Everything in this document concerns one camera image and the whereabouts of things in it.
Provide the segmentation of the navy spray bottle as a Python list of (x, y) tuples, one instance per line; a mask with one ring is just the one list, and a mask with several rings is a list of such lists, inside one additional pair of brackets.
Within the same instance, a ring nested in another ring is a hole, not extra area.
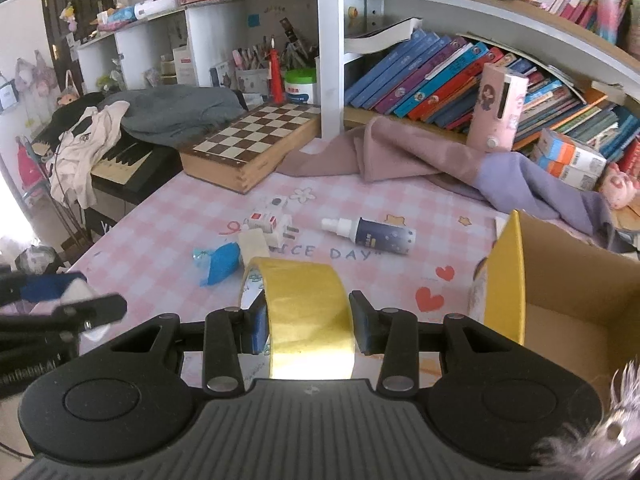
[(323, 231), (347, 238), (355, 245), (391, 252), (396, 255), (408, 255), (416, 247), (416, 230), (406, 226), (377, 222), (358, 218), (350, 219), (322, 219)]

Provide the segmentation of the blue wrapper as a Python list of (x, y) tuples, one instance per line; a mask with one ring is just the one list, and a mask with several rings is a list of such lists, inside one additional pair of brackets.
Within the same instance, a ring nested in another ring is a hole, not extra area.
[(238, 243), (227, 243), (216, 249), (194, 249), (194, 266), (198, 269), (198, 279), (202, 287), (214, 286), (235, 273), (241, 262)]

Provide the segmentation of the orange blue white box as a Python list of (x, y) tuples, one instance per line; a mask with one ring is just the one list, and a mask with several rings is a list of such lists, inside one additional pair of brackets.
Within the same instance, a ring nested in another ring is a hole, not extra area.
[(606, 167), (593, 148), (544, 129), (529, 159), (553, 177), (581, 191), (592, 191)]

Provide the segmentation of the grey cloth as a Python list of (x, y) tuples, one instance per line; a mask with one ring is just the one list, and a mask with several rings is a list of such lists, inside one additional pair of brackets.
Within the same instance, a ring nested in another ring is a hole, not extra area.
[(149, 144), (181, 148), (231, 124), (246, 112), (235, 91), (182, 84), (110, 94), (99, 109), (129, 104), (120, 122), (128, 136)]

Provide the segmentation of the white shirt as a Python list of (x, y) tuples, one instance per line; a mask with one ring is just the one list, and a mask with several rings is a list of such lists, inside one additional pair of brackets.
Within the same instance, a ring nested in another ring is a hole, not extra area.
[(120, 140), (120, 123), (129, 107), (127, 101), (115, 101), (102, 110), (88, 106), (58, 137), (60, 143), (46, 163), (54, 200), (63, 205), (76, 202), (81, 209), (96, 203), (91, 170)]

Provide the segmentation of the white bookshelf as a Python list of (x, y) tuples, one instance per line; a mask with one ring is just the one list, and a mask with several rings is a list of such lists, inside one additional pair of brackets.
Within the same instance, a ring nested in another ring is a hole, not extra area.
[(321, 135), (329, 140), (347, 124), (366, 122), (365, 110), (344, 104), (345, 66), (356, 60), (344, 39), (401, 18), (422, 18), (435, 32), (490, 40), (557, 68), (585, 90), (601, 88), (631, 110), (639, 105), (639, 63), (622, 49), (559, 16), (518, 0), (208, 0), (175, 9), (186, 23), (195, 79), (238, 47), (280, 36), (289, 18), (319, 48)]

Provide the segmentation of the yellow cardboard box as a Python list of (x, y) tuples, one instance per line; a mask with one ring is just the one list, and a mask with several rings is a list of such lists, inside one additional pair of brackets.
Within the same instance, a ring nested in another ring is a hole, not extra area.
[(639, 265), (514, 211), (473, 281), (470, 315), (582, 378), (603, 402), (639, 359)]

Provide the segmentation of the wooden chess board box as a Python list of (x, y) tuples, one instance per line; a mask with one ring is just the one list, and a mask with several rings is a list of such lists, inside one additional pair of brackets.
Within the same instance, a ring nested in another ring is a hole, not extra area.
[(320, 108), (308, 104), (265, 104), (227, 127), (180, 148), (190, 177), (245, 194), (276, 170), (285, 156), (320, 132)]

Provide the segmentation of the white eraser block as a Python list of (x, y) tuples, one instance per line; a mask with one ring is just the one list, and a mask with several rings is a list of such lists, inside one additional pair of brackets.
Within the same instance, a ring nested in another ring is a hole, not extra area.
[(261, 229), (248, 229), (239, 232), (238, 245), (244, 266), (248, 266), (254, 258), (268, 258), (270, 256), (265, 233)]

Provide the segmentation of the pen holder cup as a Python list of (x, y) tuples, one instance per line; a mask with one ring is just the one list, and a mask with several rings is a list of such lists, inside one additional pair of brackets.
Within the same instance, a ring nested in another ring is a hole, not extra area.
[(257, 70), (236, 70), (236, 83), (243, 93), (259, 93), (261, 96), (269, 94), (268, 68), (258, 68)]

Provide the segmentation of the white red power adapter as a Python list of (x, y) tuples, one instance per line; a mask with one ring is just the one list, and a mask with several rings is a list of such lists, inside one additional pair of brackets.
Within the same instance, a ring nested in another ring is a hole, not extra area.
[(299, 233), (286, 206), (288, 198), (283, 195), (263, 200), (244, 220), (241, 230), (261, 230), (269, 248), (281, 249), (285, 242), (295, 240)]

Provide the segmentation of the black keyboard piano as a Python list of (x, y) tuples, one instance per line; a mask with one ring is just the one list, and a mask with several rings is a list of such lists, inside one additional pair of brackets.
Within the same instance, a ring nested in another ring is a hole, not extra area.
[[(73, 134), (90, 131), (91, 118), (84, 117), (70, 128)], [(36, 136), (32, 150), (45, 163), (55, 158), (60, 135), (51, 128)], [(139, 205), (182, 170), (178, 152), (167, 146), (135, 139), (120, 129), (120, 139), (91, 169), (93, 189), (127, 203)]]

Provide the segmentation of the pink purple cloth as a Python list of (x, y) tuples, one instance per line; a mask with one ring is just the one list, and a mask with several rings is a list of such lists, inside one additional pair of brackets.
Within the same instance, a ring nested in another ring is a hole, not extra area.
[(368, 183), (424, 177), (503, 214), (520, 210), (561, 220), (611, 252), (632, 251), (601, 194), (572, 188), (520, 153), (477, 151), (387, 117), (340, 134), (320, 153), (287, 154), (277, 172), (298, 178), (356, 174)]

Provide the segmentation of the yellow tape roll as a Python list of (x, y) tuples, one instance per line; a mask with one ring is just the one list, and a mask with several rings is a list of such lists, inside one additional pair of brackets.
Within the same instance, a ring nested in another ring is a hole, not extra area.
[(335, 380), (352, 377), (352, 310), (332, 266), (255, 257), (243, 286), (262, 284), (269, 328), (269, 377)]

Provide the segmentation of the pink cartoon box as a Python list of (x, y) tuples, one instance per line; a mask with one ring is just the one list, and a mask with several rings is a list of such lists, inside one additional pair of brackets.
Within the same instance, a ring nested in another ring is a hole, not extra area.
[(466, 145), (486, 153), (510, 152), (527, 87), (528, 79), (514, 70), (485, 64)]

